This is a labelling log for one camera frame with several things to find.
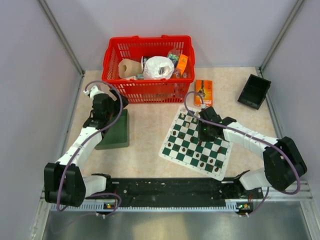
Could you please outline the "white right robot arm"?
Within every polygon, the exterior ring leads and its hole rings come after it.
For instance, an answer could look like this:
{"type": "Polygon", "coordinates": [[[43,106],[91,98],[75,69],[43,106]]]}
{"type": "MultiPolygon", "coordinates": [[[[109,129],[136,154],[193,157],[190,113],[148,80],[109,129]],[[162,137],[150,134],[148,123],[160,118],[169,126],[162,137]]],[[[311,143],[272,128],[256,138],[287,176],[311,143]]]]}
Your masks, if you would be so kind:
{"type": "Polygon", "coordinates": [[[221,118],[213,107],[199,112],[198,139],[212,142],[221,138],[227,142],[242,146],[263,160],[263,168],[246,171],[239,182],[233,185],[233,192],[239,198],[245,198],[253,189],[272,187],[280,192],[297,182],[307,172],[307,166],[290,137],[281,139],[269,137],[251,130],[234,118],[221,118]]]}

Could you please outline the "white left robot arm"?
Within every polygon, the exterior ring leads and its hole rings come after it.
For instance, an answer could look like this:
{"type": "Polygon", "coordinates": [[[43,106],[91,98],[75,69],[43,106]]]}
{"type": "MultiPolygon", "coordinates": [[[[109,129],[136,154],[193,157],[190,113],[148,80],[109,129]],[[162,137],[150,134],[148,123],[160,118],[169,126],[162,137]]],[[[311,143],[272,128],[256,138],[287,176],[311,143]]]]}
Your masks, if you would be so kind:
{"type": "Polygon", "coordinates": [[[44,168],[45,201],[55,204],[59,212],[67,207],[80,207],[88,197],[109,198],[114,191],[109,175],[94,173],[90,177],[83,177],[81,173],[92,151],[129,104],[128,98],[114,86],[108,85],[115,99],[102,91],[98,83],[95,80],[85,86],[84,94],[92,100],[92,107],[79,136],[64,155],[44,168]]]}

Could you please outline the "green white chess mat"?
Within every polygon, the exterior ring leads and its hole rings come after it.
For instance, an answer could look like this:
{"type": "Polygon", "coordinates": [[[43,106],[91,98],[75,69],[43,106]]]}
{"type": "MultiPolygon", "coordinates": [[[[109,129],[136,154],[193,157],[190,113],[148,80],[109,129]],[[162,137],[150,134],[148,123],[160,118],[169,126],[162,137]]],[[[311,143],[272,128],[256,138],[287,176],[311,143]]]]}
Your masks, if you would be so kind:
{"type": "Polygon", "coordinates": [[[222,181],[225,178],[233,144],[221,138],[213,142],[202,142],[198,146],[198,120],[183,112],[180,105],[164,138],[158,155],[207,177],[222,181]]]}

